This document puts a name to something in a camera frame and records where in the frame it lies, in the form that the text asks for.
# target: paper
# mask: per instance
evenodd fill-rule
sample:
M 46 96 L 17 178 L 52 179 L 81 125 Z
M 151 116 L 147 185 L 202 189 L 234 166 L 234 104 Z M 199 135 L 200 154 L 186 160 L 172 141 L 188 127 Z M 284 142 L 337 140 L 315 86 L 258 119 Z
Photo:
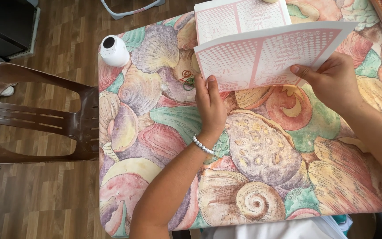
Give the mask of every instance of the paper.
M 221 37 L 194 47 L 201 73 L 214 75 L 220 91 L 265 85 L 302 85 L 294 64 L 318 69 L 357 22 L 312 22 Z
M 198 44 L 241 32 L 291 24 L 285 0 L 213 0 L 194 7 Z

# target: wooden floor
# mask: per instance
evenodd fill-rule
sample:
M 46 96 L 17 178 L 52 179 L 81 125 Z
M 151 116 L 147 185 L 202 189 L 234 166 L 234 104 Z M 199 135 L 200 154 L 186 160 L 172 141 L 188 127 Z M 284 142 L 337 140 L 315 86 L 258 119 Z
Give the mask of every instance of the wooden floor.
M 106 0 L 114 12 L 128 12 L 153 0 Z M 41 16 L 32 57 L 13 60 L 83 84 L 98 84 L 97 49 L 101 40 L 194 10 L 203 0 L 166 0 L 166 4 L 113 20 L 99 0 L 40 0 Z M 74 92 L 39 83 L 15 86 L 1 101 L 77 111 Z M 0 126 L 0 144 L 30 155 L 66 155 L 69 138 Z M 111 238 L 99 220 L 98 162 L 1 165 L 0 238 Z

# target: forearm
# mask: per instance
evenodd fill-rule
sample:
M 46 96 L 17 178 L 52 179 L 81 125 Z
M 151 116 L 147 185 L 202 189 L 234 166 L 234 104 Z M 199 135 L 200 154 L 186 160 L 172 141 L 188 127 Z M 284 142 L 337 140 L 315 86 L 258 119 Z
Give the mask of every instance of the forearm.
M 382 165 L 382 113 L 363 102 L 340 115 Z
M 200 134 L 198 140 L 212 148 L 219 137 Z M 145 221 L 147 225 L 164 227 L 178 210 L 194 177 L 208 154 L 191 143 L 154 178 L 137 203 L 132 227 Z

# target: bracelet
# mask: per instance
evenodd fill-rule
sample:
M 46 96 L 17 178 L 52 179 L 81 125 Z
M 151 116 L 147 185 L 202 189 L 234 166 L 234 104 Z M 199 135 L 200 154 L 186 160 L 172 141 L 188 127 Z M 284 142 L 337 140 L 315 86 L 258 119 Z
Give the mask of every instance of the bracelet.
M 197 140 L 197 138 L 195 137 L 195 135 L 192 137 L 192 141 L 194 141 L 194 143 L 195 143 L 200 149 L 202 149 L 204 152 L 206 152 L 206 153 L 208 153 L 208 154 L 215 155 L 215 151 L 206 148 L 203 144 L 201 144 L 201 143 Z

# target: seashell pattern tablecloth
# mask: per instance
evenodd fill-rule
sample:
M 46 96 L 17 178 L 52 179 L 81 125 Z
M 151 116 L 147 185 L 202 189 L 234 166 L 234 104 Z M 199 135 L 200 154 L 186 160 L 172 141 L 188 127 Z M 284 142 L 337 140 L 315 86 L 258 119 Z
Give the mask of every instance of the seashell pattern tablecloth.
M 363 98 L 382 112 L 382 25 L 369 0 L 287 1 L 293 23 L 356 20 L 337 51 L 353 56 Z M 199 133 L 194 13 L 120 34 L 123 68 L 98 55 L 100 219 L 127 236 L 152 179 Z M 222 93 L 225 131 L 195 177 L 169 230 L 382 211 L 382 167 L 311 87 Z

